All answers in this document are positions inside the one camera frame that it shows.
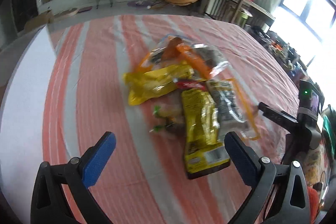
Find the yellow snack bag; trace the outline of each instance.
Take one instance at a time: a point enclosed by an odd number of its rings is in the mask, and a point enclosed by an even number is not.
[[[182,92],[186,121],[184,163],[189,179],[208,175],[230,165],[224,144],[218,141],[218,110],[209,92]]]
[[[142,104],[150,98],[157,98],[177,89],[174,78],[191,78],[194,70],[189,65],[171,65],[148,72],[124,74],[124,82],[130,87],[128,103]]]
[[[218,110],[207,91],[190,89],[182,92],[186,120],[187,142],[197,142],[199,148],[217,143]]]

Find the round rug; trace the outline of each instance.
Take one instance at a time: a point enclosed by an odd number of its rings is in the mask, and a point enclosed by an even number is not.
[[[129,7],[136,7],[136,8],[147,8],[147,6],[152,5],[151,1],[142,1],[141,4],[137,4],[139,1],[130,1],[127,3],[127,6]]]

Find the clutter on table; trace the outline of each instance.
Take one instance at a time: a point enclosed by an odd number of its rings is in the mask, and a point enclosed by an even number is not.
[[[124,74],[132,106],[169,94],[162,103],[156,100],[157,124],[150,131],[185,138],[181,156],[189,179],[230,165],[224,147],[228,132],[246,140],[259,138],[252,110],[236,80],[224,77],[229,66],[217,47],[169,34],[134,72]]]
[[[300,55],[275,32],[266,34],[261,27],[253,26],[248,33],[275,58],[297,87],[300,79],[308,77],[307,67],[301,62]]]

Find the cable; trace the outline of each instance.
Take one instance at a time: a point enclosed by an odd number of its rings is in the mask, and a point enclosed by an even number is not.
[[[327,178],[326,178],[326,172],[325,171],[323,171],[322,174],[321,174],[320,182],[322,182],[323,174],[324,174],[324,179],[325,179],[325,182],[326,182]]]
[[[262,218],[263,218],[263,221],[265,221],[267,207],[268,207],[269,202],[271,201],[271,198],[272,198],[272,195],[273,195],[274,190],[275,190],[275,185],[273,185],[273,188],[272,188],[272,190],[271,190],[271,193],[270,193],[269,196],[268,196],[268,200],[267,200],[267,202],[266,202],[266,206],[265,206],[264,214],[263,214],[263,217],[262,217]]]

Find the bed sheet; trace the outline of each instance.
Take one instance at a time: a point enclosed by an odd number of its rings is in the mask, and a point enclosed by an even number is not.
[[[127,103],[123,74],[169,33],[216,45],[250,105],[262,101],[296,115],[297,88],[275,59],[236,25],[176,15],[95,19],[51,35],[58,58],[45,103],[43,157],[52,165],[66,163],[112,131],[117,148],[90,191],[113,223],[227,223],[250,191],[235,167],[188,180],[184,140],[150,133],[155,100]],[[287,132],[260,114],[256,123],[261,138],[249,145],[279,163]],[[69,190],[65,192],[84,223]]]

